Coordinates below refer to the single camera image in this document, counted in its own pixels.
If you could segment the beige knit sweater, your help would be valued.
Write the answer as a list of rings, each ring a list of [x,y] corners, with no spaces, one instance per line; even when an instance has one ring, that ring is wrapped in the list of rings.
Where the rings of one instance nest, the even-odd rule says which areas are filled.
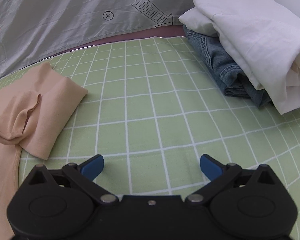
[[[7,207],[18,188],[21,151],[46,160],[87,90],[48,62],[0,89],[0,239],[11,239]]]

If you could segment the folded blue jeans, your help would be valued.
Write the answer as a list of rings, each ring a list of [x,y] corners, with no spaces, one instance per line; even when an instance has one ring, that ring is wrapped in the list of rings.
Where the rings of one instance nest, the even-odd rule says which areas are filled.
[[[265,89],[254,88],[243,70],[225,51],[218,37],[199,34],[185,26],[183,30],[225,96],[250,99],[256,107],[273,104]]]

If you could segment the green checkered mat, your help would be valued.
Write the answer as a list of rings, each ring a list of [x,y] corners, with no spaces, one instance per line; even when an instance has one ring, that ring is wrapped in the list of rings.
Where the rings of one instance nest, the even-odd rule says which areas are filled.
[[[101,154],[98,185],[119,197],[180,195],[208,183],[199,159],[255,169],[269,165],[298,207],[300,108],[224,96],[184,37],[116,42],[49,58],[52,68],[88,94],[42,160],[22,151],[17,182],[36,164],[59,169]]]

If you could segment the grey carrot print sheet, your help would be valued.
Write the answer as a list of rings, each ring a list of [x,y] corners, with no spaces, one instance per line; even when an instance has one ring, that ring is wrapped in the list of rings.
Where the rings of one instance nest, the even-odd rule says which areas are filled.
[[[178,25],[192,0],[0,0],[0,78],[86,43]]]

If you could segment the white folded garment top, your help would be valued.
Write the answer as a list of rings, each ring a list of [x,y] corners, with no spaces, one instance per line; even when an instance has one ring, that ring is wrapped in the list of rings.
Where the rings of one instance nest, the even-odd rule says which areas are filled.
[[[226,52],[279,113],[300,108],[300,18],[274,0],[193,0]]]

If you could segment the white folded garment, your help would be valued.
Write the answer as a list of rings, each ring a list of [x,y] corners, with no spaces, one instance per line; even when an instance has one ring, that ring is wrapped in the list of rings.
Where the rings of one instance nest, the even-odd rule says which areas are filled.
[[[279,113],[300,108],[300,18],[274,0],[193,0],[226,52]]]
[[[218,37],[218,32],[214,28],[213,22],[196,7],[183,13],[179,17],[179,21],[191,31],[210,37]]]

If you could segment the white folded garment lower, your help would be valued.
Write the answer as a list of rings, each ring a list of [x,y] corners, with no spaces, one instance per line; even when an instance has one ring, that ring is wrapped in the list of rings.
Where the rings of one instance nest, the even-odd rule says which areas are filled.
[[[218,32],[214,28],[213,22],[196,7],[183,13],[179,17],[179,21],[191,31],[210,37],[218,37]]]

